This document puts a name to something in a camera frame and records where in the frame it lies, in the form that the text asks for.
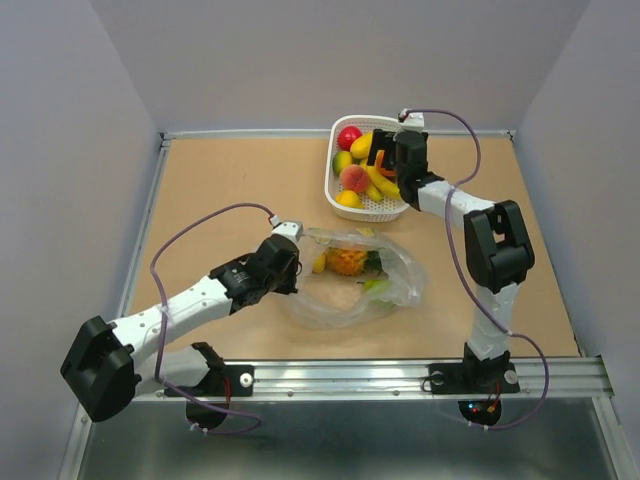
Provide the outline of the orange fruit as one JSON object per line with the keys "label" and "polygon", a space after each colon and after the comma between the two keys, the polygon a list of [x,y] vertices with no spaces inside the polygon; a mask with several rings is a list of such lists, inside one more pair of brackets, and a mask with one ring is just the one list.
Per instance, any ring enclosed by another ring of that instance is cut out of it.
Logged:
{"label": "orange fruit", "polygon": [[385,150],[379,150],[377,152],[374,166],[382,176],[393,178],[395,176],[395,170],[392,168],[391,160],[387,159],[385,154]]}

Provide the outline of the pink peach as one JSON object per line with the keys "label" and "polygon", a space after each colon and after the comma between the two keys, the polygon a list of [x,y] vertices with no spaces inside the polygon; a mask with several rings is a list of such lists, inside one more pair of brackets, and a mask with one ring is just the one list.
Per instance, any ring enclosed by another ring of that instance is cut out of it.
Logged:
{"label": "pink peach", "polygon": [[355,193],[364,192],[370,185],[366,169],[356,164],[345,167],[339,175],[339,181],[344,190]]}

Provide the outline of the transparent printed plastic bag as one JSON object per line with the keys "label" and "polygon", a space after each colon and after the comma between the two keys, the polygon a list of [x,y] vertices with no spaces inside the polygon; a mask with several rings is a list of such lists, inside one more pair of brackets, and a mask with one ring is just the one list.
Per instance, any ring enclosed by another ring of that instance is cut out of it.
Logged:
{"label": "transparent printed plastic bag", "polygon": [[[287,297],[285,305],[295,320],[315,329],[342,329],[385,317],[398,309],[421,306],[427,274],[404,247],[371,228],[336,231],[310,228],[299,243],[301,272],[298,292]],[[338,275],[327,267],[312,272],[314,260],[329,248],[376,250],[382,271],[359,277]],[[367,279],[389,279],[389,304],[368,301],[363,292]]]}

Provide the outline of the green pear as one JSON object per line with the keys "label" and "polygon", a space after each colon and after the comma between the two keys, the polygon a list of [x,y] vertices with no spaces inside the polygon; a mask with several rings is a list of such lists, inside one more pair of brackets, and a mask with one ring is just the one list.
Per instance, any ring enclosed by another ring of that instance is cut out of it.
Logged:
{"label": "green pear", "polygon": [[365,298],[370,302],[389,304],[389,291],[392,282],[389,279],[377,278],[367,279],[363,282],[363,292]]}

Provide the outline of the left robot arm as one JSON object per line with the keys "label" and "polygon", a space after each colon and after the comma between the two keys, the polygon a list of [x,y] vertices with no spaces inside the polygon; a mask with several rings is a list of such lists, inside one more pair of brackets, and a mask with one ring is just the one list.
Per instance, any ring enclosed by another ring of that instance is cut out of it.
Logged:
{"label": "left robot arm", "polygon": [[60,373],[94,422],[119,414],[155,386],[215,392],[223,371],[206,344],[167,354],[166,344],[257,304],[293,294],[299,268],[299,224],[284,222],[256,251],[233,259],[159,304],[111,321],[95,316],[79,328]]}

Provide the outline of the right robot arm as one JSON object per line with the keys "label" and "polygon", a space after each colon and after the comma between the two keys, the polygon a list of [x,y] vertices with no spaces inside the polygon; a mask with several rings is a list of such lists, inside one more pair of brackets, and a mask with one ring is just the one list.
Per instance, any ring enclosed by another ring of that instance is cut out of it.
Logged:
{"label": "right robot arm", "polygon": [[518,391],[509,352],[510,322],[520,285],[535,254],[518,204],[491,202],[462,191],[428,169],[427,136],[418,131],[374,130],[368,165],[380,159],[393,172],[401,199],[458,228],[465,257],[453,260],[475,306],[474,324],[456,363],[432,363],[427,381],[438,395]]}

